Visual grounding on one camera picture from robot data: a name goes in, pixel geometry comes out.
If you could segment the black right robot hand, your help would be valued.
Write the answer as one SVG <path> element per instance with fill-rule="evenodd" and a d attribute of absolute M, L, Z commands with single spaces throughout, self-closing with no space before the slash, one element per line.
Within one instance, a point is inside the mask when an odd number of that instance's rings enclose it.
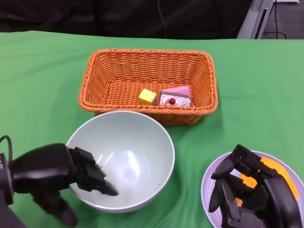
<path fill-rule="evenodd" d="M 208 211 L 220 209 L 223 228 L 301 228 L 300 209 L 287 180 L 238 144 L 214 170 Z"/>

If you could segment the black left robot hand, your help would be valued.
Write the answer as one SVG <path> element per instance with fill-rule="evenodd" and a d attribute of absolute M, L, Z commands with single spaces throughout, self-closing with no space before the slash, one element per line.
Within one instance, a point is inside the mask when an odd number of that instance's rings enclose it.
<path fill-rule="evenodd" d="M 33 149 L 12 161 L 12 184 L 16 193 L 29 193 L 48 214 L 69 227 L 78 223 L 76 214 L 61 197 L 60 191 L 76 183 L 81 190 L 97 190 L 117 196 L 117 189 L 105 179 L 105 174 L 93 155 L 79 147 L 68 148 L 55 143 Z"/>

